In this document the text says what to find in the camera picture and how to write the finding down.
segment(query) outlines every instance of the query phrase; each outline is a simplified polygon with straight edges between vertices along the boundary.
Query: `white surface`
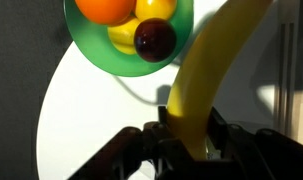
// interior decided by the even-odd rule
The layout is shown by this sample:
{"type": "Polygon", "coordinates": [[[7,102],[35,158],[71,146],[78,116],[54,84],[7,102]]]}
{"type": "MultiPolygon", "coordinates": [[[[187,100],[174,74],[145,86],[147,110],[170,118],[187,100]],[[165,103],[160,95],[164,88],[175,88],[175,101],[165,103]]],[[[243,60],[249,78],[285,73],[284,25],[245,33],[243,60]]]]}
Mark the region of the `white surface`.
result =
{"type": "MultiPolygon", "coordinates": [[[[225,0],[194,2],[196,26],[206,13],[216,10],[225,0]]],[[[177,71],[177,66],[168,65],[148,76],[119,78],[141,99],[151,102],[145,103],[132,96],[115,77],[93,66],[72,43],[51,80],[40,114],[37,135],[40,180],[67,179],[123,127],[142,128],[145,122],[157,120],[157,104],[152,104],[157,99],[157,88],[171,85],[177,71]]],[[[228,84],[234,79],[225,81],[228,84]]],[[[225,89],[220,90],[220,97],[225,96],[225,89]]],[[[219,99],[216,104],[224,107],[226,102],[219,99]]],[[[230,115],[226,108],[221,108],[221,112],[230,115]]],[[[131,179],[152,179],[153,172],[144,163],[134,175],[138,177],[131,179]]]]}

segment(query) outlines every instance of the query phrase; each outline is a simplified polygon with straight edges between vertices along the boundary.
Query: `fruit bowl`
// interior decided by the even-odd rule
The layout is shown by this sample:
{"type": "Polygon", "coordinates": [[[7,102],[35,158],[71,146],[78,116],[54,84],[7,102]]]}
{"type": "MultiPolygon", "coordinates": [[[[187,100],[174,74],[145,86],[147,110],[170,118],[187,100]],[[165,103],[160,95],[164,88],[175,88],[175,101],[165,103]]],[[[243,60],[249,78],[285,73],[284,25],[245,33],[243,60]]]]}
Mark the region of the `fruit bowl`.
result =
{"type": "Polygon", "coordinates": [[[168,20],[176,33],[176,46],[169,57],[151,63],[137,54],[127,55],[115,49],[107,26],[84,17],[75,0],[65,0],[64,11],[71,37],[82,54],[96,67],[116,76],[144,76],[165,67],[179,55],[193,28],[193,0],[178,0],[175,13],[168,20]]]}

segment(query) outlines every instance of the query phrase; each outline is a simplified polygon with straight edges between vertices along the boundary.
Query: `banana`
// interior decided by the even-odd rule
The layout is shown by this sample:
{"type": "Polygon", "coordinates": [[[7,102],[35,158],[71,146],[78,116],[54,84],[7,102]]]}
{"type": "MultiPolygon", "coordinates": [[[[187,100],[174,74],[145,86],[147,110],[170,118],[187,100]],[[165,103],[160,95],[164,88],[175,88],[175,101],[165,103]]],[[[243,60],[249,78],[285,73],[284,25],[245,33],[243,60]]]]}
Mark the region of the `banana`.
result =
{"type": "Polygon", "coordinates": [[[134,33],[140,21],[130,16],[121,24],[108,26],[108,36],[113,46],[125,54],[136,54],[134,33]]]}
{"type": "Polygon", "coordinates": [[[207,120],[215,94],[272,0],[228,0],[201,30],[172,85],[167,123],[195,160],[206,159],[207,120]]]}

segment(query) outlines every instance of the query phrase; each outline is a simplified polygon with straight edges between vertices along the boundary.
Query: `yellow banana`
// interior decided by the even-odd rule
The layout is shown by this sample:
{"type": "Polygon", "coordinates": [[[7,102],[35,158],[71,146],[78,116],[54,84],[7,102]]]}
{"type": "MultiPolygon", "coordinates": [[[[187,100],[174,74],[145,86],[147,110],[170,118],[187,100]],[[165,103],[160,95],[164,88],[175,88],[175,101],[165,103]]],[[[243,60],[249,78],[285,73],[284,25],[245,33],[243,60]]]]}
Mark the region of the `yellow banana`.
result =
{"type": "Polygon", "coordinates": [[[108,26],[108,36],[113,46],[125,54],[135,54],[134,33],[140,21],[130,16],[124,22],[108,26]]]}
{"type": "Polygon", "coordinates": [[[201,30],[172,85],[168,126],[191,156],[206,159],[207,120],[215,94],[272,0],[228,0],[201,30]]]}

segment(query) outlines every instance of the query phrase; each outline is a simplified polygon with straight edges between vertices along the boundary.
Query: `dark background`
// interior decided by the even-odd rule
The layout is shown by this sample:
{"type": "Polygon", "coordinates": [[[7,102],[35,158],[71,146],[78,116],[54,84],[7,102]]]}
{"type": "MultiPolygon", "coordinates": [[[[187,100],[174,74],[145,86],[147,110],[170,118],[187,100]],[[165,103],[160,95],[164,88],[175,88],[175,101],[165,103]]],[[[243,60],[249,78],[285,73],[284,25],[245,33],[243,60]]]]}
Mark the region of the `dark background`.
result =
{"type": "Polygon", "coordinates": [[[0,0],[0,180],[38,179],[39,113],[71,41],[63,0],[0,0]]]}

